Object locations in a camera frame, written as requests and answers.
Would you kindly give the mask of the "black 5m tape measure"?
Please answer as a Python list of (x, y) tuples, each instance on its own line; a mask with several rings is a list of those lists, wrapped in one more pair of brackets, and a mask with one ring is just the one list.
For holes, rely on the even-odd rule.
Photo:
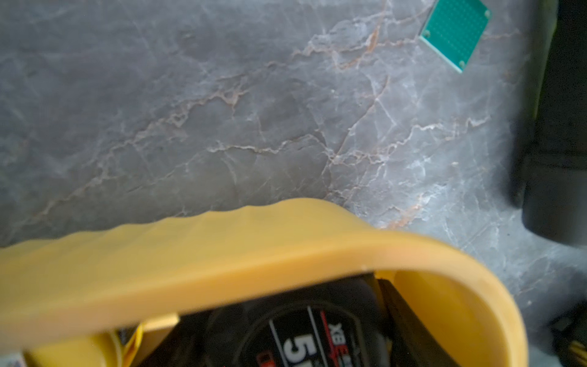
[(389, 366), (388, 318), (372, 274), (203, 314), (182, 366)]

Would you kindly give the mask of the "yellow plastic storage box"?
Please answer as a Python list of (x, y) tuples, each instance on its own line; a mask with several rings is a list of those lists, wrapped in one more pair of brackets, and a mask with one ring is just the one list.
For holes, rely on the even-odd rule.
[(315, 199), (4, 248), (1, 352), (365, 273), (390, 281), (458, 364), (529, 364), (521, 312), (484, 265)]

